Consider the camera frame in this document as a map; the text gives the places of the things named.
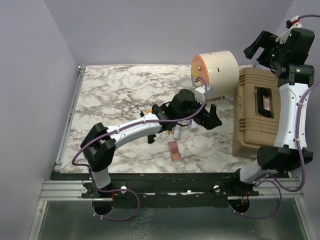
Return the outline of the cream round drawer organizer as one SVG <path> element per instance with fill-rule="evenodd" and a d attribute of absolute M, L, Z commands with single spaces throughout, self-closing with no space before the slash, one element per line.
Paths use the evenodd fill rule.
<path fill-rule="evenodd" d="M 225 97 L 235 92 L 240 77 L 239 65 L 234 55 L 228 51 L 197 54 L 191 63 L 191 83 L 193 88 L 207 86 L 213 89 L 213 99 Z"/>

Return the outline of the black makeup brush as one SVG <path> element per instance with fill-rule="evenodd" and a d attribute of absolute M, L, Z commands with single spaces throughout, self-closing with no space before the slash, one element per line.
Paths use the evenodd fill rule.
<path fill-rule="evenodd" d="M 150 135 L 148 135 L 148 136 L 147 136 L 147 142 L 148 142 L 148 144 L 154 143 L 154 142 L 155 142 L 155 137 L 156 137 L 155 134 L 150 134 Z"/>

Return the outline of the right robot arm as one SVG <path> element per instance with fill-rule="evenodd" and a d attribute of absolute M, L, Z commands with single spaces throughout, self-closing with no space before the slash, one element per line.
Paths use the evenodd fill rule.
<path fill-rule="evenodd" d="M 292 26 L 277 36 L 263 30 L 243 52 L 251 59 L 259 48 L 257 62 L 269 68 L 278 78 L 280 115 L 273 146 L 261 146 L 257 159 L 239 170 L 239 178 L 230 182 L 229 189 L 240 196 L 248 184 L 264 176 L 304 168 L 313 159 L 307 150 L 305 137 L 309 95 L 314 83 L 315 68 L 305 63 L 315 39 L 312 30 Z"/>

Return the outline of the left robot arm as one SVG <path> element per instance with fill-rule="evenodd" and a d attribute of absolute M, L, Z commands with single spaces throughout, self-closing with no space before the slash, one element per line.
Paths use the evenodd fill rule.
<path fill-rule="evenodd" d="M 209 111 L 205 106 L 205 103 L 196 100 L 191 90 L 182 89 L 170 102 L 154 104 L 150 113 L 136 120 L 109 127 L 102 123 L 95 124 L 80 145 L 95 182 L 94 193 L 101 198 L 110 193 L 108 167 L 115 151 L 123 145 L 145 136 L 170 131 L 181 121 L 193 120 L 207 130 L 221 126 L 216 105 L 211 104 Z"/>

